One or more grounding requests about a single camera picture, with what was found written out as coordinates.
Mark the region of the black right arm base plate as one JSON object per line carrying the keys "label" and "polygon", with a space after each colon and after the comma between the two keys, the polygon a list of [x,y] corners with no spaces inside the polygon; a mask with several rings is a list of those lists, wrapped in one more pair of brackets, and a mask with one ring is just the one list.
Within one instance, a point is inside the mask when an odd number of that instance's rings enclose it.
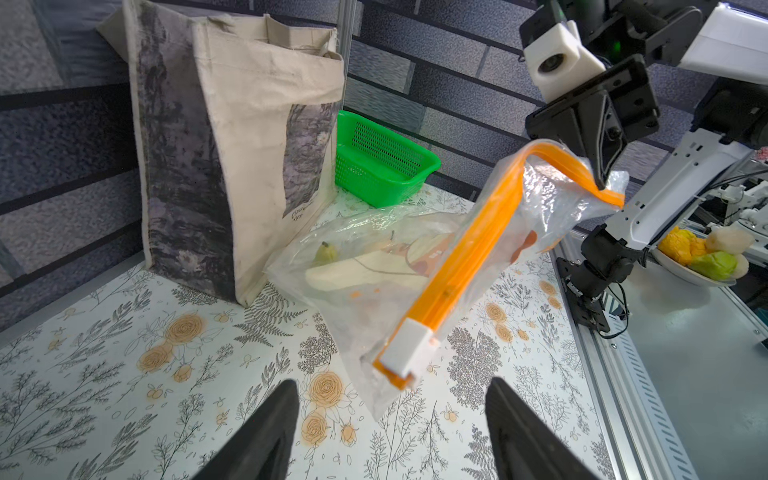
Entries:
{"label": "black right arm base plate", "polygon": [[627,330],[629,323],[626,323],[621,330],[611,332],[602,293],[590,297],[577,288],[574,275],[581,264],[558,257],[555,260],[555,267],[570,318],[576,325],[587,327],[605,340],[617,338]]}

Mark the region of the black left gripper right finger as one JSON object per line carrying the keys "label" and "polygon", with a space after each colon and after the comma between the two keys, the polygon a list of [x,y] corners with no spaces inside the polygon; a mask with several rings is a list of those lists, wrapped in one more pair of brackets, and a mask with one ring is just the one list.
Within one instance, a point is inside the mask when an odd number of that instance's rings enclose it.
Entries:
{"label": "black left gripper right finger", "polygon": [[500,479],[596,477],[499,377],[494,377],[488,386],[485,413]]}

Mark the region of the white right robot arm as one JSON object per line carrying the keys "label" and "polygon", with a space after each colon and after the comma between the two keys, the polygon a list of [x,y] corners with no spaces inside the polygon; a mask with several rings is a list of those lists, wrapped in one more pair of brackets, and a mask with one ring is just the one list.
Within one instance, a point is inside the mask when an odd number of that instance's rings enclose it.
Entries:
{"label": "white right robot arm", "polygon": [[603,303],[697,201],[767,144],[767,11],[733,1],[540,1],[521,44],[543,106],[531,139],[587,160],[630,201],[559,259],[573,320],[610,337]]}

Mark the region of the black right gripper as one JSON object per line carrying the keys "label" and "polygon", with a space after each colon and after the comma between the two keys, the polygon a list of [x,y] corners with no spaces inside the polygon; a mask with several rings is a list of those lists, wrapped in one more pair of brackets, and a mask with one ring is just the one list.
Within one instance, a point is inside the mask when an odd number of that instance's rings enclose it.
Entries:
{"label": "black right gripper", "polygon": [[590,162],[599,190],[633,141],[659,130],[660,110],[643,56],[634,54],[528,115],[531,139],[557,140]]}

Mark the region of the clear orange zip-top bag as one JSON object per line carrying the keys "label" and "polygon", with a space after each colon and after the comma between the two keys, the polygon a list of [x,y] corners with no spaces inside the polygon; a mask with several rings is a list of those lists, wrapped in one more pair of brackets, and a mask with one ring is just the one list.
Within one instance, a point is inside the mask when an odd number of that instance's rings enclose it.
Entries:
{"label": "clear orange zip-top bag", "polygon": [[[496,164],[467,213],[398,205],[339,218],[292,241],[266,274],[283,294],[319,311],[355,390],[380,418],[428,367],[402,380],[378,362],[406,318],[431,328],[441,345],[510,265],[552,249],[584,220],[619,211],[628,182],[626,171],[613,170],[599,190],[587,159],[535,140]],[[417,289],[386,282],[316,290],[305,272],[323,241],[337,248],[337,261],[374,251],[404,256],[428,280]]]}

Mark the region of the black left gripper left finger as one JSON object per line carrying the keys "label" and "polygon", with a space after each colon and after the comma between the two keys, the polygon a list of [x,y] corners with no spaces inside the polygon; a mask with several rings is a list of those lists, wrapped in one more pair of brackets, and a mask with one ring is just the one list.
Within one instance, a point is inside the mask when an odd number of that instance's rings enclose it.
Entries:
{"label": "black left gripper left finger", "polygon": [[298,414],[297,384],[285,380],[193,479],[286,479]]}

